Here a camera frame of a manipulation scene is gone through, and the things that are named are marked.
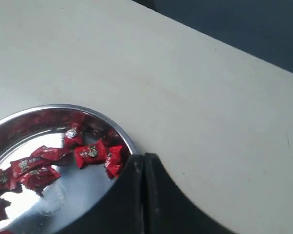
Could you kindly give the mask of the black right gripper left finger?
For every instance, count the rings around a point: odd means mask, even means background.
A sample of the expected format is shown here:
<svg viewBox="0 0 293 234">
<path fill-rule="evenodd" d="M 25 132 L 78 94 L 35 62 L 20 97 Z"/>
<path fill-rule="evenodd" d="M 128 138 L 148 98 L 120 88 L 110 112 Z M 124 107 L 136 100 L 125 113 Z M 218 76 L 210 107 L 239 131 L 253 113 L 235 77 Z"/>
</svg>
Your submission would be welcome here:
<svg viewBox="0 0 293 234">
<path fill-rule="evenodd" d="M 144 158 L 130 156 L 116 180 L 103 169 L 88 173 L 67 188 L 64 207 L 53 222 L 56 234 L 143 234 Z"/>
</svg>

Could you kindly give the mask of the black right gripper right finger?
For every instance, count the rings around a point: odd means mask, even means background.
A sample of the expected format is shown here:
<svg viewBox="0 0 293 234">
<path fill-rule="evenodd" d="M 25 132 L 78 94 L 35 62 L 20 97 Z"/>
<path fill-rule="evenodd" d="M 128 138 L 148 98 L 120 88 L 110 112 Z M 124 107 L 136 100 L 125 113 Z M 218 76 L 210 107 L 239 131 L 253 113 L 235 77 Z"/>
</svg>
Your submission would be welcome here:
<svg viewBox="0 0 293 234">
<path fill-rule="evenodd" d="M 148 234 L 231 234 L 194 205 L 156 154 L 144 157 L 145 222 Z"/>
</svg>

